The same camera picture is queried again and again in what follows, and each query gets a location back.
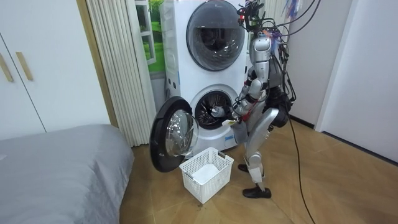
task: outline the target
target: humanoid robot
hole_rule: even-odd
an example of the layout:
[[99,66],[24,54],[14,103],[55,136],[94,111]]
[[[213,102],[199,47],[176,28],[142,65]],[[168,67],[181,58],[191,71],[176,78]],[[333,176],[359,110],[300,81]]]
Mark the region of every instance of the humanoid robot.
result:
[[271,191],[265,188],[265,178],[259,148],[266,141],[274,126],[283,127],[289,120],[288,112],[295,95],[289,99],[285,89],[285,61],[288,57],[283,45],[278,43],[282,34],[275,24],[263,27],[262,22],[270,19],[258,17],[264,4],[257,0],[248,1],[238,14],[239,23],[253,32],[250,43],[250,60],[253,66],[248,71],[247,80],[232,108],[213,108],[212,116],[227,117],[238,144],[244,144],[246,164],[238,168],[250,173],[255,188],[243,190],[248,198],[271,198]]

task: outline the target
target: wooden handle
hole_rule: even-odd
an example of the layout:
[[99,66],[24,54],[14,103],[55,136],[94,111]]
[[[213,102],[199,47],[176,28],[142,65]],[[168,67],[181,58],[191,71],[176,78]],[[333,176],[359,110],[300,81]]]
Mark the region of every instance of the wooden handle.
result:
[[13,82],[14,80],[12,79],[10,70],[8,70],[6,62],[4,61],[4,58],[2,57],[1,54],[0,54],[0,67],[1,67],[2,71],[4,72],[4,74],[6,75],[7,81]]
[[33,80],[33,76],[32,76],[32,74],[31,74],[31,72],[30,72],[30,70],[29,70],[29,67],[28,67],[27,64],[26,64],[24,55],[22,54],[22,52],[16,52],[16,54],[17,54],[19,63],[20,63],[21,66],[22,66],[22,69],[24,69],[26,78],[27,78],[28,80]]

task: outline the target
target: wardrobe door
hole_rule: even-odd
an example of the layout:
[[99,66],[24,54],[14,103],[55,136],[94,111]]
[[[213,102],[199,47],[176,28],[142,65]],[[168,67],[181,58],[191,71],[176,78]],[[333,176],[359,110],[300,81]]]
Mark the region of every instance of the wardrobe door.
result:
[[44,132],[0,33],[0,140]]
[[75,0],[2,1],[0,21],[47,131],[110,123]]

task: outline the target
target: gray bedsheet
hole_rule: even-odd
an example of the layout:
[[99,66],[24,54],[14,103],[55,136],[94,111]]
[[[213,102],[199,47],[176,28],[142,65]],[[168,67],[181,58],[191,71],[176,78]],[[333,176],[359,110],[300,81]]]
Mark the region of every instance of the gray bedsheet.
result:
[[0,141],[0,223],[119,223],[133,158],[110,125]]

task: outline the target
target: tile floor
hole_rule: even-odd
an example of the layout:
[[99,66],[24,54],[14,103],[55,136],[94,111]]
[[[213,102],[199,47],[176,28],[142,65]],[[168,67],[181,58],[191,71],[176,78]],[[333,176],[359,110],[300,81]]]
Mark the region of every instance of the tile floor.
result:
[[[345,143],[294,123],[305,199],[320,223],[398,223],[398,167]],[[238,170],[243,148],[234,158],[230,183],[201,205],[182,184],[181,171],[157,172],[148,146],[134,148],[130,182],[122,205],[122,224],[311,223],[299,189],[297,153],[289,125],[276,129],[262,146],[271,199],[248,199],[249,174]]]

